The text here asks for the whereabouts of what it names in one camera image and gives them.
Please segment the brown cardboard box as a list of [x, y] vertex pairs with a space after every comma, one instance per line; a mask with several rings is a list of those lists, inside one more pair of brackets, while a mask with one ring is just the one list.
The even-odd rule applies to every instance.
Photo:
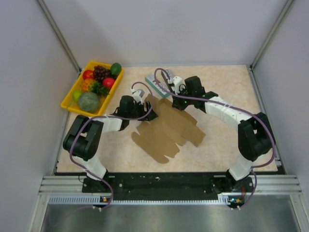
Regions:
[[179, 153], [179, 146], [184, 146], [186, 142], [196, 147], [203, 142], [205, 133], [189, 113], [173, 108], [172, 102], [166, 98], [158, 99], [149, 95], [146, 100], [153, 100], [153, 110], [158, 117], [150, 122], [142, 122], [131, 138], [156, 162], [168, 163], [169, 158]]

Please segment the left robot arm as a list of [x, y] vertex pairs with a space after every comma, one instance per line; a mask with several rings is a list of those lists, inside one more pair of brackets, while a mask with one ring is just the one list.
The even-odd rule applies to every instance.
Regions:
[[78, 115], [70, 127], [63, 148], [69, 152], [70, 160], [84, 169], [88, 179], [98, 191], [111, 187], [109, 172], [97, 156], [98, 145], [103, 133], [123, 131], [130, 121], [152, 121], [158, 117], [154, 111], [155, 97], [124, 95], [116, 110], [105, 116], [86, 117]]

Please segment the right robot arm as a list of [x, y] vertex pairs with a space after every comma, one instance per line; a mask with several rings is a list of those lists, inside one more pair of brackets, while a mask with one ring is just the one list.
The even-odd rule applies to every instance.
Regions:
[[206, 92], [198, 76], [182, 80], [175, 76], [166, 81], [172, 92], [172, 106], [183, 111], [192, 105], [206, 114], [216, 116], [232, 126], [238, 134], [240, 154], [235, 164], [226, 171], [224, 188], [237, 191], [249, 175], [254, 162], [275, 147], [275, 139], [266, 114], [251, 114], [224, 101], [213, 91]]

